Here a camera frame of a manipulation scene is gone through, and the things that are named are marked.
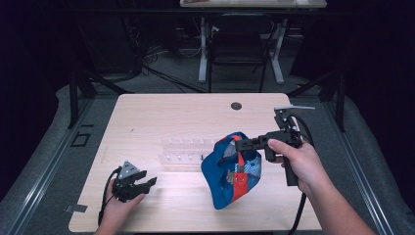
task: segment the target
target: baseball cap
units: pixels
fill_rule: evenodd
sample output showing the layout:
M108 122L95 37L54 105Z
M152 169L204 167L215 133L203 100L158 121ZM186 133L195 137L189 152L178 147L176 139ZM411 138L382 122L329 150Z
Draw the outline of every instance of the baseball cap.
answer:
M210 188L213 206L221 210L255 187L260 179L261 155L257 150L237 152L235 141L248 139L234 132L214 144L202 161L202 173Z

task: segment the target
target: table leg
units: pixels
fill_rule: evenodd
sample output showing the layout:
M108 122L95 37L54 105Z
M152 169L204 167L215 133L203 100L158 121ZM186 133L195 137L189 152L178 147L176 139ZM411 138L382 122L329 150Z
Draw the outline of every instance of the table leg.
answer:
M281 45L284 40L286 28L287 28L287 19L284 19L281 23L278 23L277 31L276 31L277 43L275 44L274 51L270 53L272 68L274 70L274 75L275 75L277 84L284 84L284 77L281 72L280 64L278 62L278 56L281 51Z
M201 65L199 66L199 82L205 83L207 81L208 58L206 54L206 25L205 18L201 18Z

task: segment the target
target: chair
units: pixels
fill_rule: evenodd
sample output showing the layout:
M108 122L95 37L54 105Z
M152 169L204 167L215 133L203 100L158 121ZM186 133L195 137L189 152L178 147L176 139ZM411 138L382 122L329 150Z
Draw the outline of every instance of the chair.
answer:
M209 23L207 50L208 92L213 66L262 67L259 93L269 58L271 39L277 26L269 15L223 14Z

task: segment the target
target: chair backrest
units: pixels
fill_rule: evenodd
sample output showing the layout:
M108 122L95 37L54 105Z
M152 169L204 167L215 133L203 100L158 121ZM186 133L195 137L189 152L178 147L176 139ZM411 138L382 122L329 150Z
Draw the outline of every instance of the chair backrest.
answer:
M269 15L223 14L212 19L210 28L213 32L273 34L276 25Z

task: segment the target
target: wooden tabletop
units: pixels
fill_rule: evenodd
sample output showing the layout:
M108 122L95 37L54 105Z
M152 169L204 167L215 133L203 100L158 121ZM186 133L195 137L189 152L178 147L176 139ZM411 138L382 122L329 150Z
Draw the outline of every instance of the wooden tabletop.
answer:
M233 110L234 102L242 109ZM278 130L273 108L289 104L285 94L275 93L121 95L78 201L88 208L73 214L70 231L96 230L106 181L125 160L148 171L143 182L152 177L158 181L134 209L124 231L289 230L297 214L300 190L286 186L284 169L278 164L263 161L262 176L253 190L218 211L213 207L200 163L166 161L173 149L196 155L211 151L210 143L235 131L254 138ZM307 202L299 230L319 229Z
M180 0L181 7L203 8L325 8L325 0Z

